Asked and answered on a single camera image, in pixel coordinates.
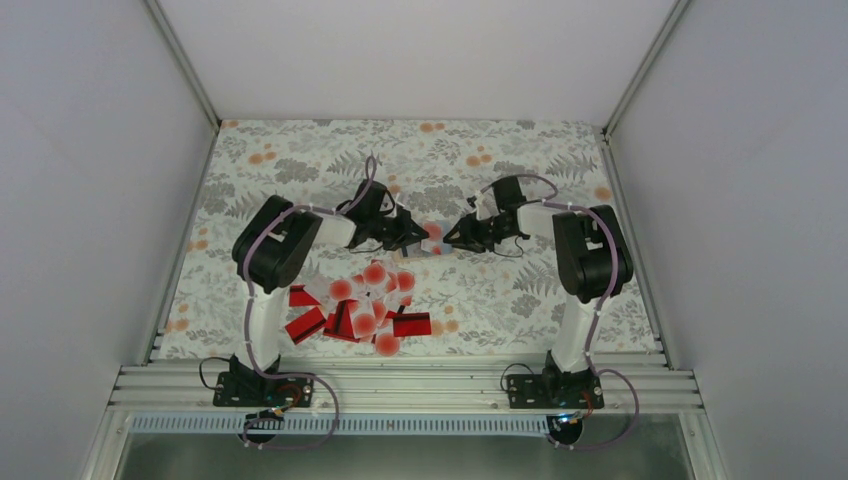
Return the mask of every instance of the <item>white wall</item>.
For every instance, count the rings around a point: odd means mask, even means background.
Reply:
[[[605,124],[673,0],[160,0],[222,118]]]
[[[848,4],[694,2],[617,164],[733,478],[848,472]]]
[[[7,2],[0,65],[0,476],[76,478],[212,130],[141,1]]]

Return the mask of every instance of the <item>floral pattern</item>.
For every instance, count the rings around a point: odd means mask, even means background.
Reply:
[[[559,201],[614,202],[589,125],[532,121],[228,120],[223,122],[194,219],[191,241],[160,355],[205,357],[235,351],[243,321],[241,280],[230,249],[269,195],[335,206],[353,197],[364,160],[379,157],[376,180],[412,211],[419,223],[455,223],[466,198],[497,178],[541,172],[557,183]],[[522,180],[528,198],[547,186]],[[484,205],[493,202],[484,200]],[[416,277],[409,311],[430,312],[433,335],[403,339],[400,355],[486,355],[541,352],[551,347],[565,309],[553,242],[518,243],[521,258],[460,251],[403,264]],[[499,253],[515,255],[510,242]],[[346,278],[372,258],[316,245],[299,283],[318,274]],[[611,300],[601,319],[599,351],[654,349],[636,281]],[[292,308],[287,320],[304,313]],[[371,345],[314,335],[284,356],[373,355]]]

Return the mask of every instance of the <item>glass panel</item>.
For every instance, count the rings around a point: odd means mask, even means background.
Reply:
[[[620,432],[627,419],[587,420],[581,443]],[[281,436],[296,443],[314,437]],[[643,415],[623,443],[592,453],[554,450],[539,438],[444,436],[338,436],[318,450],[246,449],[235,435],[130,434],[118,478],[375,478],[648,479],[693,478],[676,415]]]

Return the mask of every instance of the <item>black wire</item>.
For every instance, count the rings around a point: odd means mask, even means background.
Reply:
[[[504,377],[506,377],[506,372],[507,372],[507,370],[509,370],[509,369],[510,369],[510,368],[512,368],[512,367],[524,367],[524,368],[526,368],[526,369],[527,369],[527,371],[528,371],[528,372],[530,372],[530,375],[536,375],[535,373],[533,373],[533,369],[532,369],[532,368],[530,368],[530,367],[528,367],[528,366],[527,366],[527,364],[524,364],[524,363],[511,363],[511,364],[507,365],[507,367],[506,367],[506,368],[504,368],[504,371],[503,371],[503,373],[501,374],[501,390],[503,390],[504,392],[506,392],[506,391],[507,391],[507,389],[506,389],[506,388],[504,388],[504,386],[503,386],[503,379],[504,379]]]
[[[515,237],[515,246],[518,247],[519,250],[521,250],[520,254],[518,254],[518,255],[505,255],[503,253],[496,252],[494,248],[492,248],[492,253],[494,253],[495,255],[497,255],[499,257],[504,257],[504,258],[521,258],[521,257],[523,257],[524,256],[524,249],[521,248],[521,245],[518,244],[519,238],[521,238],[521,237]]]
[[[203,378],[203,364],[206,363],[207,360],[221,360],[222,362],[227,362],[227,363],[230,363],[230,360],[228,358],[224,358],[224,357],[206,357],[206,358],[204,358],[203,360],[200,361],[199,365],[197,365],[197,373],[200,375],[200,383],[202,383],[203,386],[208,388],[209,390],[215,390],[217,392],[219,390],[219,388],[217,386],[210,387],[206,383],[206,379]]]

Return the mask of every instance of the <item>metal edge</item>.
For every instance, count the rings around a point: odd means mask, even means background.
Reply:
[[[182,231],[182,236],[180,237],[179,249],[177,250],[177,254],[174,257],[174,262],[171,267],[171,273],[168,278],[168,283],[165,287],[164,293],[162,294],[162,300],[159,303],[159,308],[157,309],[157,315],[155,317],[155,322],[153,325],[149,326],[150,333],[147,336],[146,343],[144,344],[144,348],[139,350],[139,354],[136,357],[137,365],[147,365],[150,361],[150,355],[153,352],[153,346],[156,342],[156,339],[159,337],[159,330],[165,327],[165,322],[168,318],[168,313],[170,312],[171,302],[174,300],[174,295],[177,291],[177,283],[180,279],[180,273],[182,272],[183,262],[185,261],[186,256],[186,247],[188,246],[189,239],[191,238],[191,229],[194,225],[194,219],[197,215],[197,210],[200,208],[200,196],[203,191],[203,185],[206,182],[206,176],[209,174],[209,168],[212,165],[212,154],[215,152],[215,144],[218,143],[218,134],[212,138],[212,142],[209,144],[209,150],[206,152],[206,162],[203,165],[203,171],[200,174],[200,179],[197,182],[197,187],[195,187],[194,197],[191,201],[191,209],[189,211],[188,219],[186,220],[185,227]]]
[[[150,13],[153,23],[156,24],[159,34],[168,45],[168,49],[171,51],[174,61],[176,61],[183,77],[186,82],[188,82],[189,88],[191,88],[191,91],[194,94],[194,98],[203,110],[203,114],[206,116],[209,124],[212,125],[215,133],[218,133],[221,119],[215,112],[215,108],[212,106],[212,102],[209,100],[209,96],[206,94],[206,90],[203,88],[203,84],[200,82],[197,72],[194,70],[194,67],[192,67],[185,49],[180,43],[179,38],[177,38],[177,34],[174,32],[171,22],[168,21],[168,16],[162,9],[162,5],[159,4],[159,0],[143,0],[143,3],[147,7],[147,11]]]
[[[625,375],[644,386],[639,389],[646,413],[680,413],[702,411],[703,402],[692,372],[671,371],[664,364],[639,363],[645,356],[623,356],[618,367]],[[662,355],[651,355],[664,360]],[[483,413],[503,415],[530,413],[563,413],[519,411],[502,408],[508,405],[506,393],[498,387],[504,363],[472,364],[462,368],[463,359],[453,365],[336,365],[293,367],[292,371],[310,371],[325,378],[337,390],[346,413]],[[223,366],[210,365],[207,375],[222,371]],[[129,411],[219,411],[211,405],[211,396],[197,381],[197,362],[152,364],[147,367],[122,369],[116,389],[109,401],[110,410]],[[623,413],[632,407],[632,397],[625,385],[605,385],[610,407],[598,413]],[[315,413],[326,413],[332,405],[323,387],[317,388]]]
[[[543,436],[546,415],[480,414],[356,414],[342,413],[335,435],[451,435]],[[287,412],[283,423],[257,425],[250,433],[318,435],[326,432],[334,415]],[[234,411],[141,412],[130,433],[234,434],[243,431],[245,415]]]
[[[627,88],[624,89],[624,93],[618,100],[618,104],[616,104],[615,109],[613,109],[612,115],[605,127],[607,134],[612,134],[616,127],[618,127],[618,123],[621,121],[621,117],[624,116],[624,112],[627,111],[627,107],[630,106],[630,102],[633,101],[636,91],[639,89],[639,86],[642,84],[645,76],[654,66],[657,57],[668,42],[668,38],[674,32],[677,25],[680,24],[683,14],[686,12],[686,9],[691,3],[692,0],[677,0],[671,7],[671,10],[669,10],[668,16],[663,22],[662,27],[660,27],[660,31],[657,32],[657,36],[654,37],[654,41],[651,42],[651,46],[648,47],[648,52],[639,64],[639,68],[636,69],[636,73],[633,75],[633,78],[630,79],[630,82],[627,84]]]
[[[107,410],[100,420],[100,427],[89,450],[88,460],[83,468],[82,480],[111,480],[115,478],[124,445],[132,424],[131,412]]]
[[[607,171],[607,179],[612,187],[613,198],[615,205],[620,213],[619,223],[622,226],[622,233],[630,247],[630,253],[635,262],[636,280],[639,282],[639,291],[642,293],[642,300],[645,303],[645,311],[648,314],[648,321],[654,333],[659,336],[659,341],[662,344],[662,352],[668,360],[668,366],[675,369],[680,365],[680,359],[677,357],[677,351],[670,340],[667,330],[663,329],[662,320],[659,316],[657,303],[654,298],[651,282],[648,280],[648,274],[645,269],[645,259],[642,256],[642,249],[639,248],[639,242],[636,239],[636,231],[633,228],[633,218],[630,216],[630,208],[627,205],[627,198],[624,195],[624,189],[621,186],[621,178],[618,175],[618,167],[615,164],[615,154],[613,152],[614,143],[608,134],[604,134],[599,127],[594,127],[595,138],[598,142],[598,148],[601,150],[601,158],[604,162],[604,168]]]
[[[680,413],[678,418],[695,479],[726,480],[706,413]]]
[[[707,457],[710,464],[713,466],[713,471],[716,472],[716,477],[719,480],[727,480],[727,470],[724,468],[724,461],[721,459],[721,452],[718,448],[715,434],[710,425],[710,417],[704,411],[703,415],[697,416],[698,424],[701,427],[701,432],[704,434],[704,446],[707,449]]]

